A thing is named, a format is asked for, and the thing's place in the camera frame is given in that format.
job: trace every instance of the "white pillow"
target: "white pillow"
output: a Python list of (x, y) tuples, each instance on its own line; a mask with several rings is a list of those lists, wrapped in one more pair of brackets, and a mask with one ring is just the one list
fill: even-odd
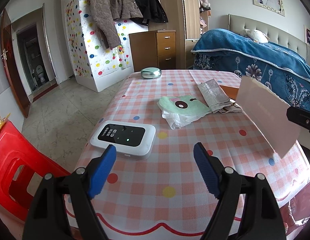
[(266, 36), (266, 34), (262, 33), (259, 30), (248, 30), (244, 29), (240, 33), (241, 36), (251, 38), (254, 41), (260, 42), (260, 43), (267, 43), (270, 39)]

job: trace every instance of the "blue polka dot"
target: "blue polka dot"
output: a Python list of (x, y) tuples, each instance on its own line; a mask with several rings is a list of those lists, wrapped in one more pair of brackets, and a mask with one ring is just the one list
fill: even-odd
[(274, 166), (274, 165), (275, 165), (275, 161), (274, 161), (272, 158), (269, 158), (269, 159), (268, 159), (268, 163), (269, 163), (271, 166)]

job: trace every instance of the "wardrobe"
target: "wardrobe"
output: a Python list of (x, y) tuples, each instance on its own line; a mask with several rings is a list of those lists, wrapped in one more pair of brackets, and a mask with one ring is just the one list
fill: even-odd
[(176, 69), (187, 69), (194, 63), (191, 53), (200, 38), (199, 16), (206, 22), (203, 32), (208, 31), (208, 11), (199, 12), (199, 0), (160, 0), (168, 23), (149, 23), (148, 30), (176, 30)]

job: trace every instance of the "bed headboard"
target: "bed headboard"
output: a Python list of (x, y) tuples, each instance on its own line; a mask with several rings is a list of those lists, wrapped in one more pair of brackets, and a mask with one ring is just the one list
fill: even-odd
[(240, 34), (244, 29), (256, 29), (265, 33), (271, 42), (287, 47), (300, 54), (310, 66), (310, 47), (305, 42), (266, 23), (237, 15), (228, 15), (228, 30)]

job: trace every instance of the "table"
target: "table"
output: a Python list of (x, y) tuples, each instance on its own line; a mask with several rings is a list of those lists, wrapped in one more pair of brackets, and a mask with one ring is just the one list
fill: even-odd
[[(245, 113), (208, 114), (170, 129), (156, 104), (159, 98), (190, 94), (205, 103), (197, 85), (212, 78), (221, 85), (240, 85), (234, 73), (201, 70), (166, 70), (153, 80), (133, 73), (124, 80), (96, 128), (103, 120), (147, 123), (155, 126), (156, 138), (147, 160), (118, 157), (101, 194), (92, 200), (110, 239), (200, 239), (217, 200), (194, 161), (197, 142), (239, 174), (265, 174), (280, 207), (310, 182), (310, 165), (299, 143), (280, 159)], [(76, 167), (102, 152), (87, 143)], [(241, 197), (231, 233), (237, 232), (243, 204)], [(76, 226), (69, 198), (66, 209)]]

